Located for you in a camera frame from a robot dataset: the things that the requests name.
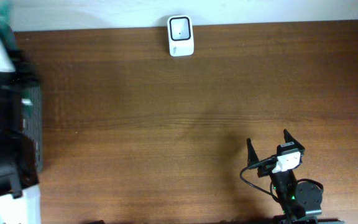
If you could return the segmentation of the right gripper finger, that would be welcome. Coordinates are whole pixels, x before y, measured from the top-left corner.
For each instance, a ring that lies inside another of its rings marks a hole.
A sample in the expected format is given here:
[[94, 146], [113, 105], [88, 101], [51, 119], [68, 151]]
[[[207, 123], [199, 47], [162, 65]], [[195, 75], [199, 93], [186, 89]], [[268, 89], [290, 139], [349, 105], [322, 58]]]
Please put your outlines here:
[[259, 162], [259, 158], [256, 154], [256, 151], [252, 145], [251, 138], [247, 138], [247, 165], [252, 166]]
[[301, 145], [289, 132], [287, 129], [283, 130], [284, 140], [286, 143], [293, 142], [298, 149], [303, 149]]

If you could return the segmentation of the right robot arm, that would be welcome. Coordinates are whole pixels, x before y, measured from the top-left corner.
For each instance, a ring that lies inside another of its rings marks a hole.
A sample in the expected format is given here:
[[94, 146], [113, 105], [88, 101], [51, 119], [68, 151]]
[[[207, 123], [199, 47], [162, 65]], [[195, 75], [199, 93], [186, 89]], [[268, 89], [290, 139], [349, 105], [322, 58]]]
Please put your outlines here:
[[[285, 142], [277, 146], [276, 153], [260, 160], [247, 139], [247, 166], [240, 171], [240, 178], [249, 186], [271, 196], [282, 210], [282, 215], [273, 218], [274, 223], [318, 223], [317, 216], [322, 214], [324, 187], [311, 179], [297, 179], [293, 172], [302, 164], [305, 147], [286, 129], [283, 131]], [[257, 175], [270, 177], [269, 190], [264, 190], [246, 180], [247, 170], [257, 170]]]

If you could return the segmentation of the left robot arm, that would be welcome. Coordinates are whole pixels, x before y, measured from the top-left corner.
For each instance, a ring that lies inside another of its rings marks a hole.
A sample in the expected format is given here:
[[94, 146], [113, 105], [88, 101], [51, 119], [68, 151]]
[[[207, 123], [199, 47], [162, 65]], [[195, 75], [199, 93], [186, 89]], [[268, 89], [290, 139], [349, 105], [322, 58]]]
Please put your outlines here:
[[0, 24], [0, 223], [40, 223], [41, 79]]

